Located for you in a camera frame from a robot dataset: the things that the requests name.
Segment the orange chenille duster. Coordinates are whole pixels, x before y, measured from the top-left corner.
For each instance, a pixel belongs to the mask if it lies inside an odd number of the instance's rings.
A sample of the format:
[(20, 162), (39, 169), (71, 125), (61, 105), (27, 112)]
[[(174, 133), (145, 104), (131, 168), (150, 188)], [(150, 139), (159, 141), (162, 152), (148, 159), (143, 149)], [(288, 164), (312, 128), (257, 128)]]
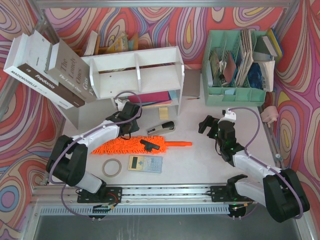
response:
[(169, 147), (190, 147), (189, 141), (166, 141), (164, 136), (118, 137), (94, 149), (94, 155), (162, 154)]

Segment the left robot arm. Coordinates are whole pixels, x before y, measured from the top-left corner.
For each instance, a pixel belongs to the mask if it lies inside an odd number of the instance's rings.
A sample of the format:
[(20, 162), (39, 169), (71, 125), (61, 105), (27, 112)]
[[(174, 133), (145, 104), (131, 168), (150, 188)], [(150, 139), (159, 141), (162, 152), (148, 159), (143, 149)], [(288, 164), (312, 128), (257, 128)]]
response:
[(91, 130), (73, 137), (60, 136), (46, 165), (49, 181), (97, 194), (105, 182), (86, 171), (88, 155), (110, 140), (136, 132), (139, 129), (137, 119), (141, 114), (142, 106), (128, 101), (121, 111), (110, 115)]

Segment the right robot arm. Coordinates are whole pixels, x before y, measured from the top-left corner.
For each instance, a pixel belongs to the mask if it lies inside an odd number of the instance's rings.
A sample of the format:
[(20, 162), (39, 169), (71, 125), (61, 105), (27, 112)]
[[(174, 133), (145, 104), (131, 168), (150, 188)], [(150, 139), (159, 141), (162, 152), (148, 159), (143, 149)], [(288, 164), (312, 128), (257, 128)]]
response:
[(248, 152), (247, 146), (237, 142), (235, 120), (208, 115), (198, 125), (203, 134), (215, 140), (218, 155), (232, 167), (244, 173), (233, 176), (222, 187), (211, 186), (208, 195), (213, 202), (253, 201), (266, 207), (278, 223), (302, 217), (310, 210), (310, 203), (295, 171), (266, 165)]

